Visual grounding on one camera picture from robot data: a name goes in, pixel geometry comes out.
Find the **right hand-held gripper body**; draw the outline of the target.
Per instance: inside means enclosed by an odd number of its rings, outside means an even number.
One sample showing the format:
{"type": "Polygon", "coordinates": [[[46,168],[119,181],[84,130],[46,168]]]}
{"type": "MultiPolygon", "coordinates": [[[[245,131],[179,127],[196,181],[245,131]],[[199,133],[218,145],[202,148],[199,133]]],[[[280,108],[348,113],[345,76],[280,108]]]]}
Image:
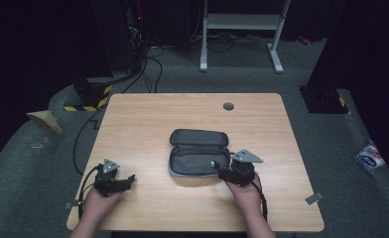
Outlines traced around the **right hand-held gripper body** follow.
{"type": "Polygon", "coordinates": [[[246,186],[254,180],[254,163],[263,162],[261,158],[248,150],[241,150],[237,153],[232,153],[230,155],[230,159],[231,162],[229,168],[224,171],[232,173],[232,180],[229,182],[241,186],[246,186]]]}

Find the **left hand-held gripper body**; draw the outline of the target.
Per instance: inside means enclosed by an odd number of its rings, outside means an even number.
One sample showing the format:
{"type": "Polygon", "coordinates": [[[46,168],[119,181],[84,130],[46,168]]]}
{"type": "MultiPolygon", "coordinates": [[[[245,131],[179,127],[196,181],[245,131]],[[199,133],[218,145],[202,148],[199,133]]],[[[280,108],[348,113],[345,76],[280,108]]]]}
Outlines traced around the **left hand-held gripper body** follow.
{"type": "Polygon", "coordinates": [[[97,175],[93,185],[103,196],[115,193],[114,187],[120,184],[120,180],[115,178],[119,167],[119,164],[107,158],[104,159],[103,164],[97,167],[97,175]]]}

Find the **grey pencil case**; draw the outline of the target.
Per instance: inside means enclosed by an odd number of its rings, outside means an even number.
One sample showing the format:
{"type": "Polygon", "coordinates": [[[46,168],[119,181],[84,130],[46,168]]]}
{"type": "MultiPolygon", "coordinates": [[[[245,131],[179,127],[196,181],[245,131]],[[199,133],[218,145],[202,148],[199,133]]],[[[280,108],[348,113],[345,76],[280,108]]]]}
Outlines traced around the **grey pencil case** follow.
{"type": "Polygon", "coordinates": [[[215,177],[218,171],[210,162],[229,168],[228,137],[223,132],[176,129],[170,136],[173,149],[169,156],[169,172],[175,177],[215,177]]]}

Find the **person's left hand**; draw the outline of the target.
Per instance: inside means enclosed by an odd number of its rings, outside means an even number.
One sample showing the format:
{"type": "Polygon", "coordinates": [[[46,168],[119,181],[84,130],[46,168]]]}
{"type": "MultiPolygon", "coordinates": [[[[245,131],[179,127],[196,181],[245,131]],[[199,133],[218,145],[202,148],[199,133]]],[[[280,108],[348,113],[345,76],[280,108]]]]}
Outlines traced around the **person's left hand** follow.
{"type": "Polygon", "coordinates": [[[92,188],[86,196],[80,221],[86,225],[96,227],[122,195],[122,192],[116,192],[109,196],[103,196],[97,189],[92,188]]]}

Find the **person's right hand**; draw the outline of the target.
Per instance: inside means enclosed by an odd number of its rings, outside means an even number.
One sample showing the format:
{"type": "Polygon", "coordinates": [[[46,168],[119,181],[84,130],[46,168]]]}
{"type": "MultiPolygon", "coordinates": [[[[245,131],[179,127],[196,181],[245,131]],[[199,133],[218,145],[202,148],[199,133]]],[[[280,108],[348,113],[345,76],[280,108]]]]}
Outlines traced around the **person's right hand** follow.
{"type": "Polygon", "coordinates": [[[228,181],[225,184],[231,191],[235,203],[244,216],[262,215],[262,188],[258,175],[255,175],[254,180],[246,186],[240,186],[228,181]]]}

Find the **beige cardboard piece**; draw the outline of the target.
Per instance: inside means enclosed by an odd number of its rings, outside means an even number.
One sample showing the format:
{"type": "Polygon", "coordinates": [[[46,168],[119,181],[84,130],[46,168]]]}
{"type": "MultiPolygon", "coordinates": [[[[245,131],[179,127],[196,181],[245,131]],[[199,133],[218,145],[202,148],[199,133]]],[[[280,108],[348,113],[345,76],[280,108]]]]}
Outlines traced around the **beige cardboard piece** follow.
{"type": "Polygon", "coordinates": [[[61,125],[50,110],[29,112],[27,116],[36,125],[50,133],[60,135],[63,132],[61,125]]]}

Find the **black yellow striped base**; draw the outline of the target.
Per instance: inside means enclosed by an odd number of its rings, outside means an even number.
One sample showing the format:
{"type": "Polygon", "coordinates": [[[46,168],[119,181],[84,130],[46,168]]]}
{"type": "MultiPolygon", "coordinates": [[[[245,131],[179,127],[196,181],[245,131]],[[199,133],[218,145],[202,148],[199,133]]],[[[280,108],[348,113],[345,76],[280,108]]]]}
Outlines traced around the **black yellow striped base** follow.
{"type": "Polygon", "coordinates": [[[75,81],[64,103],[64,110],[74,111],[97,111],[103,108],[112,89],[110,84],[90,83],[81,78],[75,81]]]}
{"type": "Polygon", "coordinates": [[[336,90],[322,90],[301,86],[300,92],[310,113],[348,114],[349,109],[336,90]]]}

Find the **white blue tissue packet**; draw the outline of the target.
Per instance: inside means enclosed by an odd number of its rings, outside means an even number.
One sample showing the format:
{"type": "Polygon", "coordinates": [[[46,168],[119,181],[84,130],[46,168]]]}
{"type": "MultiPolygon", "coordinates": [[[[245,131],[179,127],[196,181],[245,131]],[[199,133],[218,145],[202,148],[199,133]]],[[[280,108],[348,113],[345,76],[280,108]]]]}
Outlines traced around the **white blue tissue packet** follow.
{"type": "Polygon", "coordinates": [[[372,140],[367,141],[366,145],[355,156],[355,160],[370,173],[385,166],[385,161],[372,140]]]}

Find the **black computer tower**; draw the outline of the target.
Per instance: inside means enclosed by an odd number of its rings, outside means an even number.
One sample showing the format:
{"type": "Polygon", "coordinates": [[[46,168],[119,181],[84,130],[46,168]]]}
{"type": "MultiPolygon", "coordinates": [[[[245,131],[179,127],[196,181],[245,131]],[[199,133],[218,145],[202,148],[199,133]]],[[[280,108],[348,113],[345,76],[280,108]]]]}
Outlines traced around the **black computer tower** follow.
{"type": "Polygon", "coordinates": [[[113,78],[130,76],[141,68],[143,41],[133,26],[128,0],[90,0],[113,78]]]}

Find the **white metal stand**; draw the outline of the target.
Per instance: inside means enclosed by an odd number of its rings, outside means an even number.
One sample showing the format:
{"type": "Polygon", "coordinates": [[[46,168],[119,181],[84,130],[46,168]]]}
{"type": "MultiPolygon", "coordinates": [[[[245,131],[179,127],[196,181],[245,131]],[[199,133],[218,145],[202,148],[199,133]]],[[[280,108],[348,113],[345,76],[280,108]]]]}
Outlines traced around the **white metal stand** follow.
{"type": "Polygon", "coordinates": [[[202,38],[199,58],[199,70],[207,71],[207,31],[208,30],[252,30],[273,31],[274,38],[267,45],[273,66],[277,73],[284,69],[277,53],[282,30],[287,18],[291,0],[284,0],[280,14],[218,14],[208,12],[208,0],[203,0],[202,10],[202,38]]]}

